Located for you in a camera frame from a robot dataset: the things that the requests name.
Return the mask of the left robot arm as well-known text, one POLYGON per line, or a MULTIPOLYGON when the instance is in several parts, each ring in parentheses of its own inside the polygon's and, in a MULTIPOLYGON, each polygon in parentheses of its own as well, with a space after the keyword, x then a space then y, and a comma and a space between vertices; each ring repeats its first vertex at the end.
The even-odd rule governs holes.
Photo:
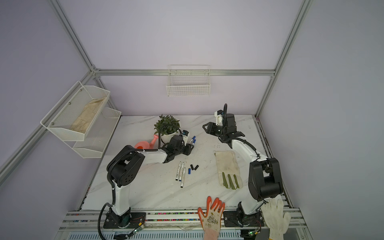
POLYGON ((190 155, 196 138, 191 140, 181 134, 157 149, 134 148, 126 145, 107 166, 107 180, 112 187, 112 203, 108 204, 109 216, 118 224, 126 226, 131 219, 129 185, 143 164, 166 164, 178 155, 190 155))

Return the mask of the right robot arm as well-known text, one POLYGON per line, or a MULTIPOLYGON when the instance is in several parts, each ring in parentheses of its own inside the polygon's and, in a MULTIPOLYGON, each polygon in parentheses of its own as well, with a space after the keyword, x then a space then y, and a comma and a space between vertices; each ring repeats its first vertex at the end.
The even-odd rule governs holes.
POLYGON ((240 225, 246 225, 251 215, 261 210, 267 199, 275 198, 283 193, 280 164, 275 158, 262 155, 256 147, 249 143, 245 135, 237 130, 235 116, 224 110, 215 112, 216 122, 203 125, 207 134, 216 136, 220 142, 239 154, 249 163, 249 194, 239 203, 237 219, 240 225))

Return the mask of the potted green plant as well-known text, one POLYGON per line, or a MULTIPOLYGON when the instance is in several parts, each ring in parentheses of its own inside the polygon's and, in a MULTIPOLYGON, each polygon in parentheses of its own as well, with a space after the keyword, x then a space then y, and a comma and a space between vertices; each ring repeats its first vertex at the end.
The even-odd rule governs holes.
POLYGON ((161 141, 165 144, 168 143, 173 136, 180 134, 180 121, 171 115, 161 115, 159 118, 154 125, 154 130, 155 134, 158 134, 159 137, 161 137, 161 141))

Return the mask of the pink watering can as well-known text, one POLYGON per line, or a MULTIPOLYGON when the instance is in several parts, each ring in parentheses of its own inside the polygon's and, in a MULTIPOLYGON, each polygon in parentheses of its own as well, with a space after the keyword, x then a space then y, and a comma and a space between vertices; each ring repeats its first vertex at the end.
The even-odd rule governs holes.
POLYGON ((159 139, 159 136, 155 134, 153 136, 153 139, 150 142, 147 142, 147 141, 138 142, 135 145, 135 149, 156 149, 157 147, 155 147, 155 143, 158 141, 158 139, 159 139))

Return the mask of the beige green-fingered glove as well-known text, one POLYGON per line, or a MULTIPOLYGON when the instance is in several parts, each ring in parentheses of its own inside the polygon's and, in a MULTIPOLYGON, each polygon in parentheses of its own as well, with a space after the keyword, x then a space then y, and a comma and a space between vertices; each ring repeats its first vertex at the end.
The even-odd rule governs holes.
POLYGON ((231 190, 241 189, 243 182, 235 153, 233 151, 216 151, 215 157, 220 185, 231 190))

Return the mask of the lower white mesh shelf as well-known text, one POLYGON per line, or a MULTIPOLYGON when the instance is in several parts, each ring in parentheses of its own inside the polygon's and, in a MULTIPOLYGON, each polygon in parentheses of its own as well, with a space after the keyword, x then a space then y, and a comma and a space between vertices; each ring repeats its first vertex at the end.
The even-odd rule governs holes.
POLYGON ((120 120, 121 112, 105 107, 95 120, 84 141, 76 142, 73 150, 83 159, 103 156, 120 120))

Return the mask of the white mesh shelf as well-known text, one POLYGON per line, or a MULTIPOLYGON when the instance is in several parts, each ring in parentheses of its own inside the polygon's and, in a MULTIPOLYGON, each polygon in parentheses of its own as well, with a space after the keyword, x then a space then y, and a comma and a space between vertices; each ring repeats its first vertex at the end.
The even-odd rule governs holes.
POLYGON ((76 82, 67 92, 67 95, 62 98, 63 103, 56 104, 40 123, 63 142, 84 141, 109 98, 110 91, 108 90, 76 82), (104 97, 106 97, 105 101, 102 103, 85 134, 70 130, 71 125, 81 114, 86 104, 93 99, 104 97))
POLYGON ((84 141, 76 142, 73 150, 83 159, 103 156, 120 120, 121 112, 105 107, 95 120, 84 141))

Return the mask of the orange palm work glove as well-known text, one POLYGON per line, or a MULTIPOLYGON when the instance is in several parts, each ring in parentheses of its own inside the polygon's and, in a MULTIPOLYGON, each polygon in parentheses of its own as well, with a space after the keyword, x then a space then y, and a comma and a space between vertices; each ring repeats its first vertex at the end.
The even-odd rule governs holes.
POLYGON ((198 216, 204 230, 204 240, 218 240, 224 210, 225 203, 219 198, 212 200, 211 196, 207 197, 205 212, 202 208, 198 208, 198 216))

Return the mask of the white cotton glove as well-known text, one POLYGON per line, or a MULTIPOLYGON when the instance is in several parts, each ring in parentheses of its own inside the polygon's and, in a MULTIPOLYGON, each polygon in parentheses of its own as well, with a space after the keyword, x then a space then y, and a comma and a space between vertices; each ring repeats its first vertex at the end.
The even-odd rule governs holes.
POLYGON ((265 223, 270 229, 269 240, 284 240, 284 234, 288 231, 291 214, 284 212, 284 204, 281 198, 269 199, 261 207, 265 223))

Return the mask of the upper white mesh shelf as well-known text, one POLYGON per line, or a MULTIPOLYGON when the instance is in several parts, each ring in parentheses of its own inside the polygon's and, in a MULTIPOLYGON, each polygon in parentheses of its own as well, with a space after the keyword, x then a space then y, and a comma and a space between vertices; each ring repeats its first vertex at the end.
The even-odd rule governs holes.
POLYGON ((108 90, 76 82, 67 92, 67 95, 62 98, 63 103, 56 104, 40 123, 63 142, 84 141, 109 98, 110 91, 108 90), (70 130, 71 125, 81 114, 86 104, 93 99, 104 97, 106 97, 105 101, 102 103, 85 134, 70 130))

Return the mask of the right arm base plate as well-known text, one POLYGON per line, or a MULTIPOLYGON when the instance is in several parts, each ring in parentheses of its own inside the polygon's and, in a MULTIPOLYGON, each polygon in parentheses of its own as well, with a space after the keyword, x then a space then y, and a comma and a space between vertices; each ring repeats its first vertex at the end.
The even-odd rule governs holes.
POLYGON ((252 215, 245 215, 238 211, 224 211, 225 227, 263 227, 264 218, 261 212, 256 212, 252 215))

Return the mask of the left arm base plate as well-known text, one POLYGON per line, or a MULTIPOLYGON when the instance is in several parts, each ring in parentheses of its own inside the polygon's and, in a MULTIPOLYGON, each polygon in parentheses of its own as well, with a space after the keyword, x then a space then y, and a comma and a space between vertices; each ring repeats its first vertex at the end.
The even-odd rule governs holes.
POLYGON ((116 215, 114 212, 107 212, 104 222, 104 229, 136 229, 140 224, 144 225, 146 220, 145 212, 126 213, 122 216, 116 215))

